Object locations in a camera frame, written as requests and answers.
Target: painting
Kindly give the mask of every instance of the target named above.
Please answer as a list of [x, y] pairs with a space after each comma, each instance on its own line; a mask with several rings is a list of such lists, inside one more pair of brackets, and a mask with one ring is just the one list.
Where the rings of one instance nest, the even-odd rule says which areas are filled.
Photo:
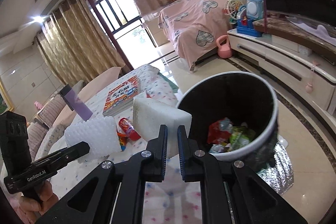
[[8, 97], [3, 84], [0, 80], [0, 114], [4, 113], [7, 110], [13, 110], [14, 106], [10, 98]]

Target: blue toy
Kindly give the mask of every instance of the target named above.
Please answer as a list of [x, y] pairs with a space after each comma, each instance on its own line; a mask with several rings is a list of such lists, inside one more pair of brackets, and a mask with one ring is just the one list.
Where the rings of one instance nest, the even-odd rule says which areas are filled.
[[258, 32], [253, 27], [253, 19], [238, 19], [237, 20], [237, 33], [247, 34], [252, 37], [261, 37], [262, 33]]
[[246, 0], [246, 16], [258, 20], [264, 16], [263, 0]]

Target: toy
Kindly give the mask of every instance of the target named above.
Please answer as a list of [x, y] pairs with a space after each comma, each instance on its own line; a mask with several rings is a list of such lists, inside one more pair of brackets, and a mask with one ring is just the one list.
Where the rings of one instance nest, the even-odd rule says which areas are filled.
[[230, 42], [227, 35], [222, 35], [216, 39], [216, 44], [218, 46], [217, 54], [220, 58], [230, 58], [232, 56], [232, 50]]
[[225, 3], [224, 14], [230, 16], [229, 23], [234, 25], [237, 22], [237, 13], [243, 3], [240, 0], [227, 0]]
[[237, 20], [237, 33], [250, 35], [252, 37], [261, 37], [262, 33], [258, 32], [253, 27], [253, 19], [244, 18]]
[[263, 0], [246, 0], [246, 16], [258, 20], [263, 18]]

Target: garbage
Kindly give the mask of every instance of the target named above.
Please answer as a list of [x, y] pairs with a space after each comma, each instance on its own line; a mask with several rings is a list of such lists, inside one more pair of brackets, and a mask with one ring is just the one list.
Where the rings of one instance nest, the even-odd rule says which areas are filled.
[[209, 126], [207, 143], [213, 144], [209, 153], [224, 153], [237, 150], [254, 140], [256, 133], [246, 122], [233, 126], [229, 118], [224, 118]]

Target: cabinet drawer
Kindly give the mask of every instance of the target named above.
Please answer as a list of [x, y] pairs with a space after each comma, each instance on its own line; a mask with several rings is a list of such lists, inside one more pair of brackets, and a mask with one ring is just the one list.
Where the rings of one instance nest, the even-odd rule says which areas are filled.
[[327, 110], [335, 87], [314, 73], [313, 91], [307, 93], [305, 88], [310, 81], [311, 70], [306, 66], [269, 48], [266, 49], [265, 59], [259, 62], [259, 66], [284, 82], [305, 100], [313, 101], [323, 110]]
[[257, 61], [263, 60], [265, 57], [266, 47], [263, 45], [233, 35], [229, 35], [229, 41], [233, 50], [241, 52]]

